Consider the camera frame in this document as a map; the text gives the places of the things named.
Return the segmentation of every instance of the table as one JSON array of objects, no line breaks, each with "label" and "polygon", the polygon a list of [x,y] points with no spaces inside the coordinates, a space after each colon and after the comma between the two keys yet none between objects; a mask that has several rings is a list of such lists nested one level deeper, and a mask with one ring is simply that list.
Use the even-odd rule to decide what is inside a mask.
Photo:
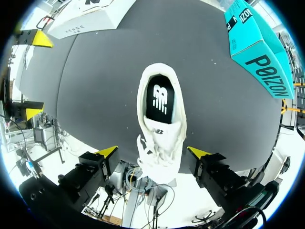
[{"label": "table", "polygon": [[[116,30],[52,40],[53,49],[35,49],[20,89],[84,143],[118,145],[121,159],[136,163],[139,81],[148,65],[163,62],[181,85],[185,149],[219,152],[235,171],[270,156],[282,102],[230,58],[222,11],[198,0],[141,0]],[[180,172],[189,172],[185,152]]]}]

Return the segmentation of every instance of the sneaker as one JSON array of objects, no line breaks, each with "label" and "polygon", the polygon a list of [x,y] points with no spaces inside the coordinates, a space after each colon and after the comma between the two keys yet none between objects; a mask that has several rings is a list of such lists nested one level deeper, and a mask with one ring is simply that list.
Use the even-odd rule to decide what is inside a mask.
[{"label": "sneaker", "polygon": [[163,63],[148,66],[140,80],[137,115],[144,138],[137,138],[138,164],[157,184],[168,184],[180,168],[186,115],[175,71]]}]

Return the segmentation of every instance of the shoe insole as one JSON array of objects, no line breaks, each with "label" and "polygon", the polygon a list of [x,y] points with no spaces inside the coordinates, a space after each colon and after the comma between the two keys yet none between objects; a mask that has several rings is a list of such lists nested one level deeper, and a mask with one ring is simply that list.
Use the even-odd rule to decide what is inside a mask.
[{"label": "shoe insole", "polygon": [[146,117],[161,123],[172,123],[174,89],[164,75],[150,79],[146,92]]}]

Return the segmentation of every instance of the shoe tongue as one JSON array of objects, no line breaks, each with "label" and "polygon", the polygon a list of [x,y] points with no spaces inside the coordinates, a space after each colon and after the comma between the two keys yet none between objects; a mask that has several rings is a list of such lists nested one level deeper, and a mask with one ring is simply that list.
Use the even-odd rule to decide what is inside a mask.
[{"label": "shoe tongue", "polygon": [[172,124],[160,123],[144,116],[144,123],[152,133],[154,142],[167,152],[171,152],[179,135],[180,122]]}]

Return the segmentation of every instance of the white box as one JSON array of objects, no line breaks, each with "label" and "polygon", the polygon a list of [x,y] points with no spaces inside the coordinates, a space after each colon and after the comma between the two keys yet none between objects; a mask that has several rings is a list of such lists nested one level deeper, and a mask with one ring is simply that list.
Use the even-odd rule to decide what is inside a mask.
[{"label": "white box", "polygon": [[73,0],[55,19],[48,34],[61,39],[83,32],[116,29],[135,1],[100,0],[92,3],[89,0]]}]

